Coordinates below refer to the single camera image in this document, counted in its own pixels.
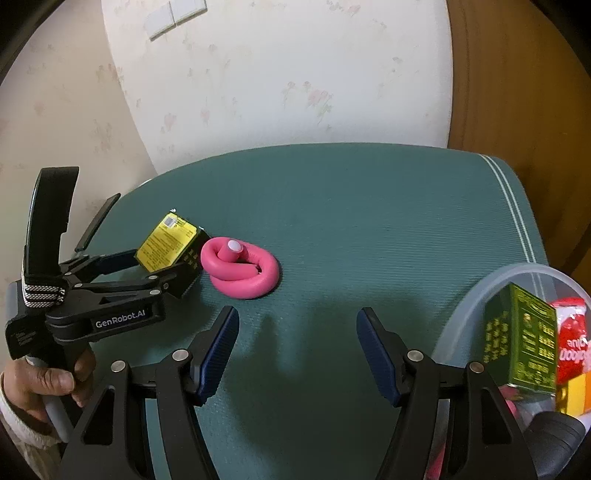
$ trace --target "green table mat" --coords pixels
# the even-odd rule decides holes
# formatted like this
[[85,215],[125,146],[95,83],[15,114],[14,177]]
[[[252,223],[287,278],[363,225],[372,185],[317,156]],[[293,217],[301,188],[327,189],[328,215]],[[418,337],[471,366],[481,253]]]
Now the green table mat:
[[[408,346],[431,352],[483,276],[532,252],[546,262],[521,184],[491,161],[403,145],[289,145],[151,180],[115,205],[87,253],[138,248],[175,208],[211,236],[271,251],[281,282],[264,298],[234,300],[202,275],[187,298],[167,300],[165,322],[94,344],[99,375],[115,359],[159,361],[234,305],[236,346],[216,396],[197,409],[220,478],[373,479],[397,411],[374,384],[357,311],[372,306]],[[153,401],[148,411],[155,471],[166,479]]]

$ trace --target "sleeve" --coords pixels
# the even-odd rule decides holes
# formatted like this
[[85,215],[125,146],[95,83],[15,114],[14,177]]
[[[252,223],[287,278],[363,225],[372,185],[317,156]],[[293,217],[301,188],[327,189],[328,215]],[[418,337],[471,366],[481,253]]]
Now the sleeve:
[[28,427],[11,408],[0,375],[0,421],[20,454],[42,480],[55,478],[60,464],[56,435],[43,435]]

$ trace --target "light switch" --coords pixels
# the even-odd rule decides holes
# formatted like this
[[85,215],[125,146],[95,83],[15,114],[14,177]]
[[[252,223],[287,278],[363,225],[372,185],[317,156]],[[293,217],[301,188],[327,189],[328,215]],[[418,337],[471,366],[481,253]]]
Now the light switch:
[[205,0],[171,0],[174,22],[179,23],[207,11]]
[[156,11],[150,13],[146,17],[144,23],[144,27],[150,40],[155,39],[173,26],[174,18],[172,9],[170,8],[170,2],[167,2],[166,5],[163,5]]

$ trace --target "white end cap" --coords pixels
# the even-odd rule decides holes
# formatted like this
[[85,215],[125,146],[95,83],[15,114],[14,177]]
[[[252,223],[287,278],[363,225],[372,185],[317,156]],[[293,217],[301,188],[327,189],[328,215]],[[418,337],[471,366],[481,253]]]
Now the white end cap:
[[236,240],[228,240],[228,248],[236,253],[240,253],[242,251],[242,245]]

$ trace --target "wall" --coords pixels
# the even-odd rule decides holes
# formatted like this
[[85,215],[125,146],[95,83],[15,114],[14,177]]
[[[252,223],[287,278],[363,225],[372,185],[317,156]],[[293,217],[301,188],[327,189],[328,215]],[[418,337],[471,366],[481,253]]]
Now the wall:
[[103,0],[113,59],[161,173],[233,150],[305,142],[445,147],[445,0],[211,0],[150,42],[164,0]]
[[[39,169],[80,166],[62,257],[106,198],[155,175],[109,52],[100,0],[66,0],[34,33],[0,85],[0,323],[20,276]],[[7,358],[0,340],[0,366]]]

